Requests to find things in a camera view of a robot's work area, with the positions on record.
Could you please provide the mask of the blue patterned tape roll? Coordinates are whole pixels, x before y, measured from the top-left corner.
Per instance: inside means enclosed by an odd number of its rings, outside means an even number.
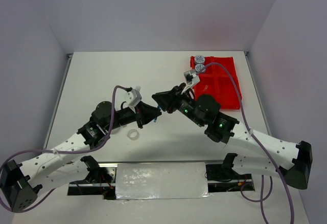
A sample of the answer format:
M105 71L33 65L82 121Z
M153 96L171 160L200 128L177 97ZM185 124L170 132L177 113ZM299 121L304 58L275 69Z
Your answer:
M194 69L196 70L196 72L204 73L206 71L205 65L203 65L203 64L196 64Z
M194 63L195 63L195 65L197 65L197 64L205 64L205 57L202 56L202 55L196 55L194 57Z

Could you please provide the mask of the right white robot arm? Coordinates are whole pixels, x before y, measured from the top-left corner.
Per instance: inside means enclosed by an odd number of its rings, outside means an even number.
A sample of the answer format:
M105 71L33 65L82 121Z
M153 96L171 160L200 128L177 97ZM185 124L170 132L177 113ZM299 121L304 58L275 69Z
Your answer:
M308 187L313 163L310 143L287 142L257 130L250 130L237 119L220 112L221 105L209 94L193 99L183 92L184 84L170 91L152 95L159 107L171 114L181 112L200 127L214 142L245 148L261 155L247 158L238 153L228 153L223 161L222 173L226 178L241 174L282 176L288 186L299 190Z

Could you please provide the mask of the red pen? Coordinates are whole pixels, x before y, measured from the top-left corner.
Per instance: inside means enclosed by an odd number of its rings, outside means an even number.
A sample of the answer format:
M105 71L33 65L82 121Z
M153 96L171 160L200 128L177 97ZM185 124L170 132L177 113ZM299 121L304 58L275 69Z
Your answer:
M206 85L205 87L204 87L204 89L203 89L203 93L205 94L206 93L206 91L207 91L207 89L208 89L208 85Z

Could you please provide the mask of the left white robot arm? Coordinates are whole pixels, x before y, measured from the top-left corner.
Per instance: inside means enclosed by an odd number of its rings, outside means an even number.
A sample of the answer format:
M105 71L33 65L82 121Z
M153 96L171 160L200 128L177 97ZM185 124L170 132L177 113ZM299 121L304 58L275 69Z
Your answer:
M37 199L44 193L70 182L86 180L89 183L103 180L112 181L112 176L90 155L108 140L110 129L130 123L139 128L161 115L161 111L151 105L139 102L135 109L129 107L114 110L111 102L99 103L89 121L69 139L58 146L42 150L41 154L17 163L9 157L1 168L1 191L6 202L5 209L13 213L23 213L39 205Z

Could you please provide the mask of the small clear tape roll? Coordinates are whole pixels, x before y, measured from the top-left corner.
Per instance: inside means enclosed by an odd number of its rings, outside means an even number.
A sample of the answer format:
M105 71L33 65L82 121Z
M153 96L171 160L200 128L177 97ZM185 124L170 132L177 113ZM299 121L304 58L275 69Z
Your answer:
M139 138L139 132L136 129L131 129L127 132L128 139L135 141Z

